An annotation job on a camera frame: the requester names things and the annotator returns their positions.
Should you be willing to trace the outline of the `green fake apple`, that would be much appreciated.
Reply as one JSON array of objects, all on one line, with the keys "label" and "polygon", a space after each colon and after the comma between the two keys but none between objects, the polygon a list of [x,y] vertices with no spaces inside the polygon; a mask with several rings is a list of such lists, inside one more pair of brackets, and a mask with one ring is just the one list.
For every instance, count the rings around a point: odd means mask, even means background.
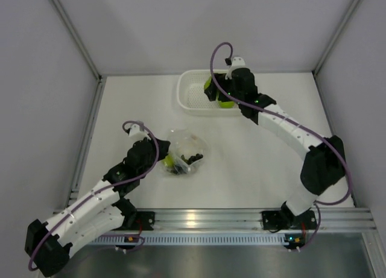
[{"label": "green fake apple", "polygon": [[164,164],[164,166],[167,167],[167,168],[172,168],[172,167],[174,167],[174,159],[172,158],[172,156],[167,155],[167,156],[163,159],[163,164]]},{"label": "green fake apple", "polygon": [[235,103],[233,101],[220,101],[218,100],[218,105],[222,109],[231,109],[235,106]]}]

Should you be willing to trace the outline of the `pale green fake cabbage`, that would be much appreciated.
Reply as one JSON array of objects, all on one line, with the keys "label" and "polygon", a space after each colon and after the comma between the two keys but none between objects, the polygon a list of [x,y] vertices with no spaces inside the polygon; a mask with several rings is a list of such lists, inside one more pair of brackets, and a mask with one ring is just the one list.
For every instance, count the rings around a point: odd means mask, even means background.
[{"label": "pale green fake cabbage", "polygon": [[206,82],[204,83],[204,92],[205,94],[209,94],[211,91],[213,91],[213,88],[215,87],[212,77],[209,77]]}]

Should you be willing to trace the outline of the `clear polka dot zip bag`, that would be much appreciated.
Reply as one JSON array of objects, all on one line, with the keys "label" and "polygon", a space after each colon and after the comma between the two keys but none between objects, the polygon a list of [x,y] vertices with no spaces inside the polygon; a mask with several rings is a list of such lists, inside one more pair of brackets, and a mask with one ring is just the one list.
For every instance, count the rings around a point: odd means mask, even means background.
[{"label": "clear polka dot zip bag", "polygon": [[[197,153],[203,154],[203,160],[200,165],[207,159],[209,155],[209,147],[204,139],[196,135],[194,132],[191,132],[187,128],[184,129],[172,129],[168,133],[168,141],[170,141],[171,145],[169,147],[168,155],[176,154],[178,156],[184,155],[186,159],[188,159],[192,155],[196,155]],[[160,164],[161,170],[168,175],[178,176],[171,174],[167,171],[166,167],[163,164],[163,160]]]}]

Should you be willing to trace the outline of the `dark green fake vegetable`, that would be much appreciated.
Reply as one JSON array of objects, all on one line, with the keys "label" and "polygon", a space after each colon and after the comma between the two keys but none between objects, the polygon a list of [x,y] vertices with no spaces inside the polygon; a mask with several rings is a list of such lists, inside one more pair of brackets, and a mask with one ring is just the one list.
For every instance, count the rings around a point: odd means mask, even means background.
[{"label": "dark green fake vegetable", "polygon": [[204,155],[197,153],[190,156],[188,159],[184,155],[169,154],[174,159],[174,167],[167,168],[167,171],[174,175],[192,174],[200,165]]}]

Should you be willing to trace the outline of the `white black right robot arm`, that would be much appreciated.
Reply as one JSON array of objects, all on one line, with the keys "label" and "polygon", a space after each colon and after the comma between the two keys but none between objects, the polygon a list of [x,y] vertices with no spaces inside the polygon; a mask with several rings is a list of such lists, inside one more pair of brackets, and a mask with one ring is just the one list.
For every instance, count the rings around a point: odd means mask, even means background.
[{"label": "white black right robot arm", "polygon": [[243,117],[275,134],[303,161],[300,185],[280,210],[264,213],[264,228],[280,231],[309,221],[319,196],[348,176],[343,141],[320,136],[286,115],[272,97],[258,91],[255,76],[246,67],[211,73],[203,89],[210,102],[238,106]]}]

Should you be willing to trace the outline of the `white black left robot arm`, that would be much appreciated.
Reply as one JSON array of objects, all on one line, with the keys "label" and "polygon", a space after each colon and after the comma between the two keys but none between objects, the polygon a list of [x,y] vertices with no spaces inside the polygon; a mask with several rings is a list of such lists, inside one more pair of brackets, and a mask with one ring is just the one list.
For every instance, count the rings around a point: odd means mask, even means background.
[{"label": "white black left robot arm", "polygon": [[74,204],[45,221],[31,222],[25,240],[29,270],[54,276],[89,242],[120,227],[132,228],[137,210],[126,195],[168,155],[170,145],[148,136],[137,140],[122,162]]}]

